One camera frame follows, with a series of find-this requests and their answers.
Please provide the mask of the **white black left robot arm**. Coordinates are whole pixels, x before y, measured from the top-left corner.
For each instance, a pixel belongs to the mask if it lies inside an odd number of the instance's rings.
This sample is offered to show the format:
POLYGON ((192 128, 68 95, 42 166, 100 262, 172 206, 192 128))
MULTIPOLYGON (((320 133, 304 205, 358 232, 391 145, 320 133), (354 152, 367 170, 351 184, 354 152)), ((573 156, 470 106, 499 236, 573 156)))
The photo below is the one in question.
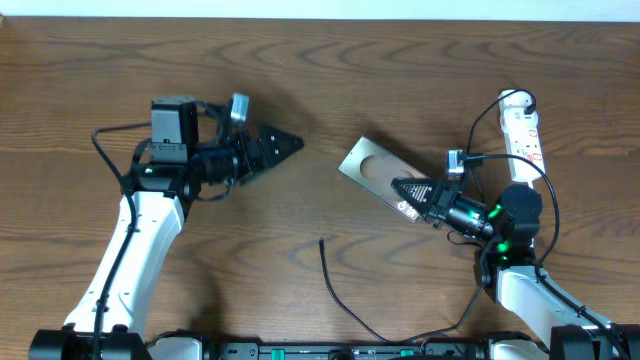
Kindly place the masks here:
POLYGON ((246 127, 249 98, 224 105, 190 96, 151 103, 149 138, 134 151, 117 224, 87 291, 59 330, 38 331, 31 359, 216 359, 219 347, 186 330, 144 340, 164 259, 201 187, 244 184, 292 156, 303 140, 283 130, 246 127))

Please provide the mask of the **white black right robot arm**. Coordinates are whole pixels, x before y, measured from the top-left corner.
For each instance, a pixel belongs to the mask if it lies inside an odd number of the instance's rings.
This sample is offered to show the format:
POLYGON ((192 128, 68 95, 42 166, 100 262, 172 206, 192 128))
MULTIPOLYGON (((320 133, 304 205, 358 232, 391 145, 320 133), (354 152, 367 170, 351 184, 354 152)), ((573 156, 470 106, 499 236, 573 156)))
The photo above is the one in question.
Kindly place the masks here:
POLYGON ((525 185, 508 187, 493 206, 464 196, 460 184, 395 178, 394 191, 434 227, 449 226, 476 241, 474 275, 494 302, 516 314, 542 341, 535 350, 515 340, 490 345, 491 356, 550 359, 636 359, 639 327, 600 315, 561 289, 539 264, 533 240, 542 197, 525 185))

